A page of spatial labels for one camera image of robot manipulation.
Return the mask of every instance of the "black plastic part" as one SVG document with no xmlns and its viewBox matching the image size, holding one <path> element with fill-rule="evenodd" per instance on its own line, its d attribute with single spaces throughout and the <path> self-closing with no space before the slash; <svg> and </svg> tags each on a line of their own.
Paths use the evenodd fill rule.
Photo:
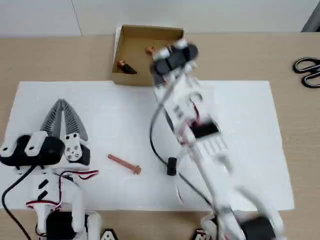
<svg viewBox="0 0 320 240">
<path fill-rule="evenodd" d="M 125 74 L 137 74 L 136 70 L 134 70 L 128 64 L 125 64 L 125 65 L 121 66 L 120 68 Z"/>
<path fill-rule="evenodd" d="M 177 159 L 175 157 L 169 157 L 166 174 L 168 176 L 177 175 Z"/>
<path fill-rule="evenodd" d="M 63 176 L 63 178 L 68 179 L 71 182 L 74 182 L 74 179 L 71 176 L 66 175 L 66 176 Z"/>
<path fill-rule="evenodd" d="M 43 180 L 38 186 L 38 189 L 42 189 L 45 185 L 49 183 L 48 179 Z"/>
<path fill-rule="evenodd" d="M 273 240 L 276 235 L 274 229 L 265 216 L 258 216 L 240 224 L 247 240 Z"/>
<path fill-rule="evenodd" d="M 38 201 L 41 201 L 42 199 L 45 198 L 45 196 L 48 195 L 48 192 L 46 190 L 44 190 L 39 196 L 38 196 Z"/>
<path fill-rule="evenodd" d="M 46 166 L 59 163 L 65 151 L 65 144 L 59 138 L 47 136 L 37 156 L 27 156 L 25 148 L 30 135 L 22 135 L 17 139 L 17 145 L 10 157 L 0 156 L 0 162 L 7 166 Z"/>
<path fill-rule="evenodd" d="M 88 232 L 88 215 L 85 215 L 84 226 Z M 72 240 L 76 232 L 72 228 L 72 213 L 70 211 L 54 211 L 46 219 L 47 240 Z"/>
<path fill-rule="evenodd" d="M 196 139 L 220 132 L 218 126 L 213 121 L 202 124 L 194 122 L 190 128 Z"/>
<path fill-rule="evenodd" d="M 82 156 L 78 161 L 69 161 L 69 163 L 77 163 L 88 166 L 90 164 L 90 149 L 82 144 L 80 144 L 80 147 L 82 150 Z"/>
<path fill-rule="evenodd" d="M 117 237 L 115 231 L 114 231 L 112 228 L 106 228 L 106 229 L 104 230 L 103 234 L 105 234 L 106 231 L 111 232 L 111 233 L 112 233 L 112 236 L 114 237 L 114 239 L 115 239 L 115 240 L 118 240 L 118 237 Z"/>
<path fill-rule="evenodd" d="M 166 75 L 172 70 L 184 67 L 187 62 L 194 60 L 198 56 L 198 49 L 194 44 L 188 44 L 184 49 L 172 47 L 171 50 L 169 57 L 152 63 L 150 69 L 152 73 L 160 76 Z"/>
</svg>

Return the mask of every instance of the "white plastic bracket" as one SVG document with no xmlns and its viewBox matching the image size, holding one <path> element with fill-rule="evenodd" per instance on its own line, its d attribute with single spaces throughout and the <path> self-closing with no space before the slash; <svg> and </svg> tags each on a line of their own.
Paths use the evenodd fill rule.
<svg viewBox="0 0 320 240">
<path fill-rule="evenodd" d="M 170 52 L 168 50 L 167 47 L 164 47 L 162 49 L 160 49 L 157 53 L 155 53 L 152 57 L 153 57 L 153 60 L 156 61 L 156 60 L 160 60 L 160 59 L 166 59 L 170 56 Z"/>
<path fill-rule="evenodd" d="M 6 139 L 0 148 L 0 156 L 3 158 L 11 157 L 17 147 L 17 140 Z"/>
<path fill-rule="evenodd" d="M 101 237 L 101 240 L 117 240 L 114 236 L 114 233 L 110 230 L 106 230 L 102 237 Z"/>
<path fill-rule="evenodd" d="M 173 46 L 177 49 L 185 49 L 188 46 L 188 43 L 185 38 L 181 38 L 176 41 Z"/>
<path fill-rule="evenodd" d="M 79 134 L 71 133 L 69 135 L 66 135 L 64 139 L 64 144 L 65 158 L 70 162 L 78 161 L 82 156 Z"/>
<path fill-rule="evenodd" d="M 37 156 L 41 150 L 44 141 L 48 137 L 46 131 L 36 131 L 32 134 L 28 144 L 26 145 L 24 152 L 29 157 Z"/>
</svg>

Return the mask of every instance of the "black cable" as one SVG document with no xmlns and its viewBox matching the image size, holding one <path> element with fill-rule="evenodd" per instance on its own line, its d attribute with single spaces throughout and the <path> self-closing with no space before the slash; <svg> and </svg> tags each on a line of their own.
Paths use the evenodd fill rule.
<svg viewBox="0 0 320 240">
<path fill-rule="evenodd" d="M 214 217 L 214 219 L 211 220 L 213 222 L 213 224 L 216 225 L 216 236 L 215 236 L 215 240 L 219 240 L 219 223 L 218 223 L 218 216 L 216 215 Z"/>
<path fill-rule="evenodd" d="M 17 181 L 15 181 L 11 186 L 9 186 L 2 194 L 1 197 L 1 202 L 2 202 L 2 206 L 4 208 L 4 210 L 6 211 L 6 213 L 10 216 L 10 218 L 12 220 L 15 221 L 15 223 L 19 226 L 19 228 L 22 230 L 22 232 L 24 233 L 25 237 L 28 240 L 31 240 L 31 237 L 29 236 L 29 234 L 27 233 L 27 231 L 25 230 L 25 228 L 22 226 L 22 224 L 18 221 L 18 219 L 16 219 L 16 217 L 10 212 L 10 210 L 7 208 L 6 205 L 6 195 L 8 192 L 10 192 L 12 189 L 14 189 L 19 183 L 21 183 L 34 169 L 36 168 L 36 166 L 32 166 L 30 167 Z"/>
<path fill-rule="evenodd" d="M 168 166 L 168 163 L 157 153 L 156 148 L 154 146 L 154 142 L 152 139 L 153 136 L 153 130 L 154 130 L 154 125 L 156 123 L 156 120 L 161 112 L 161 110 L 164 107 L 164 103 L 167 101 L 167 99 L 169 98 L 170 94 L 172 93 L 174 87 L 176 86 L 176 84 L 179 81 L 179 77 L 175 80 L 174 83 L 171 84 L 171 86 L 169 87 L 169 89 L 166 91 L 166 93 L 164 94 L 163 99 L 161 100 L 161 102 L 159 103 L 157 109 L 155 110 L 152 119 L 151 119 L 151 123 L 150 123 L 150 129 L 149 129 L 149 140 L 150 140 L 150 145 L 151 145 L 151 149 L 153 151 L 153 153 L 157 156 L 157 158 L 166 166 Z M 182 174 L 179 174 L 181 179 L 193 190 L 195 191 L 201 198 L 203 198 L 203 200 L 210 206 L 212 207 L 211 202 L 209 201 L 209 199 L 199 190 L 197 189 L 185 176 L 183 176 Z"/>
</svg>

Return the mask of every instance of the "small object in box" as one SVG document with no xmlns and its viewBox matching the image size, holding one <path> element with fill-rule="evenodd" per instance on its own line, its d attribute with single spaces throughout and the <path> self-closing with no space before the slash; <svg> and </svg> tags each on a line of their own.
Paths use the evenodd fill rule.
<svg viewBox="0 0 320 240">
<path fill-rule="evenodd" d="M 174 43 L 184 36 L 184 30 L 175 27 L 123 25 L 118 35 L 114 41 L 115 61 L 111 72 L 113 82 L 121 85 L 153 86 L 149 65 L 154 56 L 148 55 L 146 48 L 153 46 L 157 50 Z M 125 60 L 137 74 L 124 74 L 119 67 L 119 60 Z"/>
<path fill-rule="evenodd" d="M 118 164 L 121 164 L 122 166 L 130 169 L 131 171 L 133 171 L 134 174 L 140 174 L 141 173 L 141 167 L 139 165 L 134 166 L 131 163 L 128 163 L 112 154 L 108 154 L 108 158 L 117 162 Z"/>
<path fill-rule="evenodd" d="M 155 52 L 156 52 L 156 49 L 154 46 L 148 46 L 146 49 L 145 49 L 145 52 L 146 54 L 152 56 Z"/>
<path fill-rule="evenodd" d="M 126 61 L 124 60 L 119 60 L 118 61 L 118 66 L 119 68 L 122 69 L 122 71 L 125 74 L 137 74 L 136 70 L 134 70 L 131 66 L 129 66 Z"/>
</svg>

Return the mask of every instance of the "white wall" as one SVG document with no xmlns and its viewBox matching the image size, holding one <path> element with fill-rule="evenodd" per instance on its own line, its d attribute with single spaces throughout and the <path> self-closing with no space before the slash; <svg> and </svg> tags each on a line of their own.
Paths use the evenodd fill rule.
<svg viewBox="0 0 320 240">
<path fill-rule="evenodd" d="M 300 32 L 319 0 L 0 0 L 0 36 L 112 34 L 121 24 L 187 32 Z"/>
</svg>

